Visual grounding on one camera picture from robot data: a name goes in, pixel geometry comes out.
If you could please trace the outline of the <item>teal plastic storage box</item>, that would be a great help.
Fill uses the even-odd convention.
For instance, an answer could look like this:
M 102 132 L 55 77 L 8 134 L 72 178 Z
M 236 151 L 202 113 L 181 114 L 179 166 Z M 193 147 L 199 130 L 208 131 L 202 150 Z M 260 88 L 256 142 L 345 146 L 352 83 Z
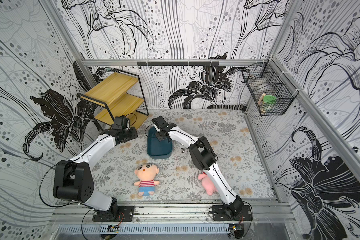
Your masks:
M 167 159 L 172 155 L 173 143 L 168 140 L 159 141 L 155 135 L 155 127 L 148 130 L 147 154 L 153 160 Z

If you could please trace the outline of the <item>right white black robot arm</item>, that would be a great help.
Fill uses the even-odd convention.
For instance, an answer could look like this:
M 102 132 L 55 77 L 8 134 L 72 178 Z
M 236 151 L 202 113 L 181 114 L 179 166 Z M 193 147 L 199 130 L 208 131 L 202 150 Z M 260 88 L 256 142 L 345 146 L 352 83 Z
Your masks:
M 198 170 L 203 171 L 216 187 L 227 217 L 231 220 L 239 217 L 244 207 L 244 202 L 231 188 L 218 166 L 218 156 L 206 137 L 195 137 L 186 133 L 174 123 L 168 123 L 162 116 L 152 119 L 157 133 L 156 138 L 172 140 L 188 148 L 193 164 Z

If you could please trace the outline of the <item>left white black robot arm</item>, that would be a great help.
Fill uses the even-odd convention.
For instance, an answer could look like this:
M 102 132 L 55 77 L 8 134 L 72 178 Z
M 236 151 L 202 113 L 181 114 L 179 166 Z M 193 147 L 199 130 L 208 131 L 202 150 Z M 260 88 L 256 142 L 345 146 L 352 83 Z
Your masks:
M 115 146 L 138 137 L 126 116 L 116 117 L 110 129 L 101 132 L 85 150 L 55 170 L 53 195 L 56 199 L 76 201 L 98 211 L 109 211 L 116 201 L 95 188 L 92 171 L 101 158 Z

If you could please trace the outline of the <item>boy plush doll striped shirt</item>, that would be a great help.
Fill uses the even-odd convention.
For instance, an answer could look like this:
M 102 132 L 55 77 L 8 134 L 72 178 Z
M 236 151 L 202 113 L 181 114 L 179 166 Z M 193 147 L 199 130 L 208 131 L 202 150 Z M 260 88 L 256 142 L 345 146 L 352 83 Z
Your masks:
M 139 179 L 134 183 L 138 187 L 138 196 L 146 197 L 152 196 L 155 193 L 156 186 L 160 181 L 155 180 L 160 169 L 154 164 L 144 164 L 135 170 L 135 175 Z

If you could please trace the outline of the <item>pink plush toy red hat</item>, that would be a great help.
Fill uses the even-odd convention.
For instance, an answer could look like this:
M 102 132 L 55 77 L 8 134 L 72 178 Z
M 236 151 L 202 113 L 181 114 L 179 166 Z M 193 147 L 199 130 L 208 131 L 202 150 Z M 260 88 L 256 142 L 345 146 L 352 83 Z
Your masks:
M 203 188 L 206 190 L 207 195 L 212 196 L 214 193 L 217 193 L 218 190 L 215 187 L 212 180 L 205 173 L 198 175 L 198 179 L 201 181 Z

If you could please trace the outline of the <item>black white striped cloth roll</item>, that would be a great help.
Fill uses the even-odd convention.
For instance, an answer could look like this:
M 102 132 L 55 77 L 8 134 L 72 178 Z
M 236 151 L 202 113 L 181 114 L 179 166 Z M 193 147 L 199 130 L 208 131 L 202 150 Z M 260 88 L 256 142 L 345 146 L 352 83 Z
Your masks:
M 245 105 L 210 105 L 207 108 L 208 109 L 229 109 L 229 110 L 245 112 L 247 109 L 247 106 L 245 106 Z

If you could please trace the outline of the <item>green round lid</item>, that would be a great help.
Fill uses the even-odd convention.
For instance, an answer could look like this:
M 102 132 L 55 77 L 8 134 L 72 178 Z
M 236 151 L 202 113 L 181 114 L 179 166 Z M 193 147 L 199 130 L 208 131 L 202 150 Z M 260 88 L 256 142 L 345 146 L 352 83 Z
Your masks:
M 267 105 L 274 105 L 277 102 L 277 98 L 272 95 L 265 95 L 263 97 L 263 102 Z

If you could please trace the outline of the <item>wooden shelf black metal frame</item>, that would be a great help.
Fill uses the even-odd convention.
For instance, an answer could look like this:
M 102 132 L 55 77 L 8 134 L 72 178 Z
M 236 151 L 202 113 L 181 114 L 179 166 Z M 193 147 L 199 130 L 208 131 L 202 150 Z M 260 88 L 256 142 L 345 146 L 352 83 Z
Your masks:
M 149 111 L 140 76 L 123 70 L 115 70 L 80 99 L 101 107 L 95 119 L 112 125 L 116 117 L 126 116 L 131 126 L 138 129 L 148 118 Z

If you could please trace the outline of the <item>black wall rail bar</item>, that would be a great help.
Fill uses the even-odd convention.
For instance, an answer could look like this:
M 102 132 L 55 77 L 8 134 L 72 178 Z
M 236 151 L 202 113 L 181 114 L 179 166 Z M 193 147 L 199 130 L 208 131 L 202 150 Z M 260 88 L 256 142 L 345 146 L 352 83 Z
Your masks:
M 153 66 L 219 66 L 219 61 L 137 61 L 139 67 Z

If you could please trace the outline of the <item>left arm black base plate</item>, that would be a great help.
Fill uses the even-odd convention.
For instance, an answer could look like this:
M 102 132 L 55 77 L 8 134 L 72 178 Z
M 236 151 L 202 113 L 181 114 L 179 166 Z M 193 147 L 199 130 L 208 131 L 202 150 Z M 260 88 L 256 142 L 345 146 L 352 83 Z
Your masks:
M 95 210 L 93 222 L 132 222 L 134 206 L 112 206 L 108 211 Z

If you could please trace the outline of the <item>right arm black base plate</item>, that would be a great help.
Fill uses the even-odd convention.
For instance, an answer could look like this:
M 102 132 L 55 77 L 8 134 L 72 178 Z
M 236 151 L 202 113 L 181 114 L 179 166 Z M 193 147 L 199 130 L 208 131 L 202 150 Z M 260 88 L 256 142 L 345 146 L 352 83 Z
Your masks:
M 249 222 L 253 220 L 253 212 L 250 205 L 244 205 L 241 212 L 233 218 L 230 218 L 226 213 L 226 207 L 223 205 L 212 205 L 209 208 L 209 213 L 212 214 L 215 222 L 224 221 L 244 221 Z

